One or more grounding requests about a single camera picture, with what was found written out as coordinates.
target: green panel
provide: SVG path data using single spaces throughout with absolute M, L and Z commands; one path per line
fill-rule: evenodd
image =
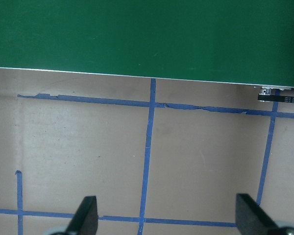
M 0 0 L 0 67 L 294 86 L 294 0 Z

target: blue tape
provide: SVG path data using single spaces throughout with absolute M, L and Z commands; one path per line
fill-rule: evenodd
M 150 149 L 151 149 L 151 138 L 152 138 L 152 128 L 153 128 L 153 117 L 155 112 L 155 101 L 156 101 L 156 79 L 152 78 L 150 82 L 150 101 L 149 101 L 150 107 L 149 107 L 148 125 L 147 125 L 147 133 L 146 133 L 145 162 L 144 162 L 141 207 L 140 207 L 140 213 L 139 213 L 139 227 L 137 232 L 138 235 L 143 234 L 143 227 L 144 227 L 144 216 L 145 216 L 146 198 L 147 198 Z
M 278 118 L 294 118 L 294 114 L 293 113 L 277 113 L 276 116 Z
M 0 214 L 18 214 L 18 211 L 16 211 L 16 210 L 0 209 Z
M 247 115 L 261 115 L 261 116 L 271 116 L 272 111 L 263 110 L 251 110 L 251 109 L 238 109 L 238 108 L 224 108 L 224 107 L 212 107 L 212 106 L 195 106 L 190 104 L 173 104 L 173 103 L 156 103 L 156 108 L 171 108 L 171 109 L 181 109 L 181 110 L 206 110 L 209 112 L 218 113 L 231 113 L 231 114 L 247 114 Z
M 18 97 L 74 101 L 74 102 L 95 103 L 95 104 L 115 104 L 115 105 L 136 106 L 136 107 L 149 107 L 149 102 L 146 102 L 146 101 L 92 98 L 92 97 L 71 96 L 71 95 L 51 96 L 50 94 L 38 94 L 35 96 L 26 96 L 26 95 L 18 94 Z M 200 109 L 200 110 L 206 110 L 209 112 L 218 112 L 218 113 L 272 116 L 272 111 L 239 109 L 239 108 L 224 108 L 224 107 L 213 107 L 213 106 L 201 107 L 201 106 L 195 106 L 195 105 L 190 105 L 190 104 L 155 103 L 155 108 L 172 108 L 172 109 L 181 109 L 181 110 Z M 281 113 L 280 112 L 280 113 L 277 113 L 277 117 L 279 117 L 279 118 L 294 118 L 294 113 Z
M 276 95 L 279 95 L 279 94 L 280 94 L 280 91 L 279 90 L 276 91 Z M 278 102 L 274 102 L 272 105 L 272 115 L 270 118 L 270 125 L 269 125 L 266 149 L 265 149 L 263 166 L 261 169 L 260 181 L 259 181 L 259 186 L 258 186 L 258 193 L 257 193 L 257 199 L 256 199 L 256 202 L 258 205 L 261 204 L 261 199 L 263 196 L 264 185 L 265 185 L 267 169 L 268 169 L 268 163 L 269 163 L 269 158 L 270 158 L 272 138 L 273 138 L 273 133 L 274 133 L 275 118 L 277 116 L 277 110 L 278 110 Z
M 41 212 L 41 211 L 23 211 L 23 215 L 54 217 L 54 218 L 73 218 L 74 214 L 56 213 L 56 212 Z
M 137 217 L 122 217 L 122 216 L 103 216 L 103 217 L 99 217 L 99 220 L 136 222 L 136 223 L 139 222 L 139 218 Z
M 38 94 L 35 96 L 26 96 L 26 95 L 18 94 L 18 97 L 19 98 L 74 101 L 74 102 L 95 103 L 95 104 L 116 104 L 116 105 L 138 106 L 138 107 L 149 107 L 149 102 L 146 102 L 146 101 L 92 98 L 92 97 L 82 97 L 82 96 L 72 96 L 72 95 L 51 96 L 50 94 Z
M 17 176 L 18 235 L 23 235 L 23 178 L 19 170 L 15 174 Z
M 176 219 L 153 219 L 146 218 L 146 223 L 155 224 L 180 224 L 180 225 L 197 225 L 197 226 L 216 226 L 235 228 L 235 223 L 213 222 L 213 221 L 194 221 L 194 220 L 176 220 Z

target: green board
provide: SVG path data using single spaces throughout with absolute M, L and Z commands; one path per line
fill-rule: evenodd
M 0 0 L 0 67 L 294 87 L 294 0 Z

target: blue painter's tape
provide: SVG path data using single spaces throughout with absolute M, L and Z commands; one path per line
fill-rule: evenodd
M 57 95 L 51 96 L 50 94 L 38 94 L 35 96 L 19 95 L 19 98 L 34 98 L 34 99 L 49 99 L 49 100 L 62 100 L 62 101 L 73 101 L 83 103 L 95 103 L 95 104 L 116 104 L 126 106 L 137 106 L 137 107 L 149 107 L 149 102 L 135 101 L 135 100 L 123 100 L 123 99 L 105 99 L 105 98 L 93 98 L 83 96 L 72 96 L 72 95 Z
M 173 103 L 156 103 L 156 108 L 171 108 L 171 109 L 181 109 L 181 110 L 206 110 L 209 112 L 218 113 L 230 113 L 230 114 L 247 114 L 247 115 L 261 115 L 261 116 L 271 116 L 272 111 L 263 110 L 251 110 L 251 109 L 237 109 L 237 108 L 224 108 L 224 107 L 212 107 L 212 106 L 195 106 L 189 104 L 173 104 Z
M 23 190 L 23 177 L 22 173 L 17 170 L 15 172 L 17 176 L 17 204 L 18 204 L 18 210 L 22 211 L 23 210 L 23 196 L 22 196 L 22 190 Z
M 259 186 L 258 186 L 258 193 L 257 193 L 257 199 L 256 199 L 256 202 L 258 205 L 261 204 L 261 199 L 263 196 L 266 174 L 267 174 L 267 169 L 268 169 L 268 163 L 269 163 L 269 158 L 270 158 L 272 138 L 273 138 L 273 133 L 274 133 L 275 118 L 277 116 L 277 110 L 278 110 L 278 102 L 274 102 L 273 106 L 272 106 L 272 116 L 270 118 L 270 125 L 269 125 L 265 155 L 264 155 L 263 166 L 262 166 L 260 181 L 259 181 Z
M 23 177 L 19 170 L 15 174 L 17 176 L 18 235 L 23 235 Z
M 41 211 L 24 211 L 23 215 L 54 217 L 54 218 L 73 218 L 74 214 L 56 213 L 56 212 L 41 212 Z
M 144 162 L 144 173 L 143 173 L 141 207 L 140 207 L 140 213 L 139 213 L 139 226 L 138 226 L 138 232 L 137 232 L 138 235 L 143 234 L 143 227 L 144 227 L 144 216 L 145 216 L 146 198 L 147 198 L 150 149 L 151 149 L 153 118 L 154 118 L 154 112 L 155 112 L 155 101 L 156 101 L 156 79 L 153 78 L 151 79 L 151 82 L 150 82 L 150 101 L 149 101 L 150 107 L 149 107 L 148 125 L 147 125 L 147 133 L 146 133 L 145 162 Z
M 294 118 L 293 113 L 277 113 L 277 118 Z
M 16 210 L 0 209 L 0 214 L 18 214 L 18 211 L 16 211 Z
M 236 227 L 235 223 L 213 222 L 213 221 L 195 221 L 195 220 L 176 220 L 176 219 L 146 218 L 146 223 L 215 226 L 215 227 L 231 227 L 231 228 Z
M 137 217 L 122 217 L 122 216 L 103 216 L 103 217 L 99 217 L 99 220 L 136 222 L 136 223 L 139 222 L 139 218 Z

